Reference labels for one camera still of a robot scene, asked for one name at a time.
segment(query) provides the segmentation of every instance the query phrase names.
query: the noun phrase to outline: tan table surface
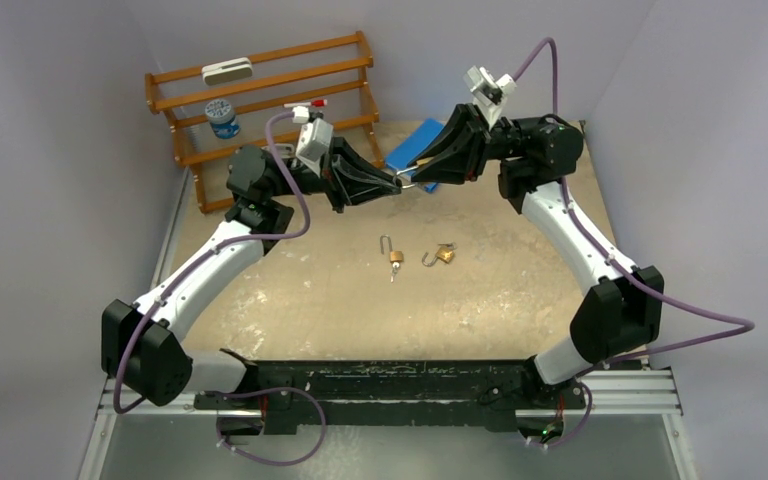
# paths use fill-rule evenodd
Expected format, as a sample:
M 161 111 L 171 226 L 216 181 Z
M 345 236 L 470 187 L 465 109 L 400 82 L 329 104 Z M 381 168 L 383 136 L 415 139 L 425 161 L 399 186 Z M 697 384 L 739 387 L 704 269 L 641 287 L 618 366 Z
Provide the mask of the tan table surface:
M 384 123 L 376 134 L 385 154 L 419 122 Z M 371 158 L 361 131 L 342 133 Z M 478 182 L 442 185 L 433 194 L 406 190 L 342 215 L 324 196 L 307 197 L 307 235 L 280 242 L 231 282 L 187 336 L 188 348 L 229 347 L 254 359 L 527 358 L 562 338 L 581 301 L 575 280 L 551 244 L 498 193 L 498 162 Z M 213 199 L 224 168 L 205 173 Z M 585 151 L 569 179 L 576 201 L 609 238 L 607 215 Z M 280 202 L 302 223 L 292 197 Z M 222 220 L 188 200 L 174 268 Z M 390 283 L 379 252 L 383 234 L 405 263 Z M 457 243 L 454 261 L 420 263 L 438 243 Z

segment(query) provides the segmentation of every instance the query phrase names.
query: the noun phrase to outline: wooden shelf rack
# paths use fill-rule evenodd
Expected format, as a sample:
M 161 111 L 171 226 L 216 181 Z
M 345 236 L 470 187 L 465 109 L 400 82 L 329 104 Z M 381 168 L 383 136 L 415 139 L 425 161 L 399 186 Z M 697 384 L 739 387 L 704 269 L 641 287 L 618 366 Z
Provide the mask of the wooden shelf rack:
M 277 97 L 247 105 L 241 105 L 236 107 L 234 110 L 237 112 L 237 115 L 241 115 L 259 110 L 265 110 L 268 108 L 280 107 L 285 103 L 301 102 L 357 89 L 360 93 L 361 114 L 357 117 L 332 122 L 334 124 L 334 129 L 343 130 L 356 127 L 363 128 L 363 131 L 366 134 L 367 140 L 372 147 L 372 152 L 375 157 L 373 165 L 378 168 L 384 166 L 384 157 L 381 153 L 381 148 L 378 146 L 378 142 L 375 139 L 375 131 L 373 130 L 373 124 L 378 121 L 378 107 L 375 104 L 375 99 L 372 97 L 372 92 L 369 89 L 369 82 L 367 81 L 366 76 L 366 69 L 371 68 L 373 65 L 372 51 L 369 48 L 369 43 L 367 43 L 363 32 L 357 31 L 354 34 L 347 35 L 345 37 L 331 38 L 320 42 L 297 45 L 295 47 L 282 48 L 279 50 L 273 50 L 271 52 L 249 55 L 248 59 L 252 64 L 263 63 L 281 58 L 304 55 L 306 53 L 317 52 L 320 50 L 352 44 L 357 45 L 358 56 L 351 60 L 345 60 L 318 67 L 305 68 L 302 70 L 282 73 L 270 77 L 255 78 L 245 82 L 209 88 L 204 91 L 188 93 L 186 95 L 173 98 L 163 98 L 160 93 L 159 86 L 168 82 L 175 82 L 186 78 L 201 76 L 202 66 L 189 67 L 156 75 L 151 73 L 146 74 L 146 104 L 152 113 L 163 113 L 163 115 L 166 117 L 166 121 L 169 123 L 169 130 L 172 132 L 175 162 L 182 167 L 189 167 L 192 170 L 193 179 L 195 182 L 194 186 L 196 190 L 196 198 L 198 199 L 199 209 L 203 213 L 228 208 L 231 206 L 232 200 L 231 198 L 226 198 L 218 201 L 208 201 L 207 195 L 205 193 L 204 181 L 202 178 L 202 164 L 205 162 L 226 158 L 243 144 L 254 144 L 261 147 L 265 146 L 266 139 L 261 138 L 251 142 L 241 142 L 239 145 L 219 148 L 207 152 L 197 152 L 195 146 L 191 144 L 189 138 L 187 137 L 185 129 L 187 127 L 192 127 L 194 125 L 207 122 L 207 117 L 204 115 L 196 115 L 188 118 L 177 118 L 174 109 L 183 107 L 185 105 L 207 102 L 215 98 L 252 92 L 277 85 L 284 85 L 292 82 L 320 77 L 323 75 L 357 70 L 357 80 L 328 87 L 317 88 L 315 90 L 308 90 L 291 95 L 285 95 L 283 97 Z M 275 141 L 279 143 L 295 142 L 297 139 L 298 132 L 275 136 Z

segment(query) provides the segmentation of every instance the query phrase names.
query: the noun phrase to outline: brass padlock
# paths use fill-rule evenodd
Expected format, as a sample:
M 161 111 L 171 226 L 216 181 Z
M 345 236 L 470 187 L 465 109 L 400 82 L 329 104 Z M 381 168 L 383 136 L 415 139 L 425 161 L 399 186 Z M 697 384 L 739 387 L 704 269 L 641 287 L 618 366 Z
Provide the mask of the brass padlock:
M 428 257 L 428 252 L 422 256 L 422 264 L 426 267 L 431 267 L 437 263 L 437 259 L 443 261 L 443 263 L 449 263 L 455 258 L 455 244 L 454 243 L 441 243 L 440 248 L 437 249 L 437 253 L 434 254 L 434 259 L 430 263 L 425 263 L 425 258 Z
M 384 239 L 387 239 L 387 247 L 390 249 L 390 283 L 396 279 L 396 274 L 399 273 L 399 268 L 402 267 L 402 263 L 405 262 L 405 254 L 400 250 L 393 250 L 393 241 L 390 240 L 389 235 L 381 235 L 378 239 L 378 243 L 381 245 L 381 253 L 384 254 Z

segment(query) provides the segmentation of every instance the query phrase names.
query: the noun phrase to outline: blue tin can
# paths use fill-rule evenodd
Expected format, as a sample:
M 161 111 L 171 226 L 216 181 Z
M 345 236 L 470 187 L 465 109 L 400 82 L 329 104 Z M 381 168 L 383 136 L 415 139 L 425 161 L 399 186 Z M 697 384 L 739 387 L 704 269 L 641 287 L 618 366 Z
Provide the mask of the blue tin can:
M 211 100 L 204 106 L 204 115 L 217 138 L 223 140 L 234 138 L 240 133 L 240 126 L 237 125 L 237 113 L 228 100 L 224 98 Z

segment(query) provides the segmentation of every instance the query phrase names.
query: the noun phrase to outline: white object on shelf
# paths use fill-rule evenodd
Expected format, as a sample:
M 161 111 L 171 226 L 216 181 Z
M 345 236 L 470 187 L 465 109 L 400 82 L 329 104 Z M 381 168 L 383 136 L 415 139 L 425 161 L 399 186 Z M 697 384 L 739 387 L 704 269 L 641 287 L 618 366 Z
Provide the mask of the white object on shelf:
M 201 67 L 201 79 L 208 87 L 249 78 L 252 73 L 251 61 L 246 57 Z

